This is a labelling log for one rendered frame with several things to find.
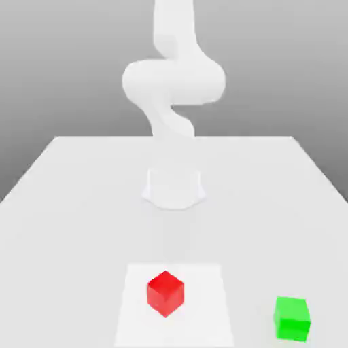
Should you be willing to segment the small green cube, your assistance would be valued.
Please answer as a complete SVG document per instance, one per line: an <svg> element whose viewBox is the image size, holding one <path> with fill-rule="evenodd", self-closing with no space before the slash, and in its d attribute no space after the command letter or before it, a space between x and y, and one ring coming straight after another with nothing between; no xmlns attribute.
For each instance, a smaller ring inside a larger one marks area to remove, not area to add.
<svg viewBox="0 0 348 348"><path fill-rule="evenodd" d="M275 336L280 340L306 342L311 316L304 298L278 296L273 314Z"/></svg>

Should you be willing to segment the small red cube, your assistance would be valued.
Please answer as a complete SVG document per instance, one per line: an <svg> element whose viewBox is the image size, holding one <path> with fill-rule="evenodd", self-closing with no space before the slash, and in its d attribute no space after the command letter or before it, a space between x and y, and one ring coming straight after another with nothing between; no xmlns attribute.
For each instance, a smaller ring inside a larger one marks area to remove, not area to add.
<svg viewBox="0 0 348 348"><path fill-rule="evenodd" d="M147 304L168 317L184 303L185 284L169 271L163 271L147 283Z"/></svg>

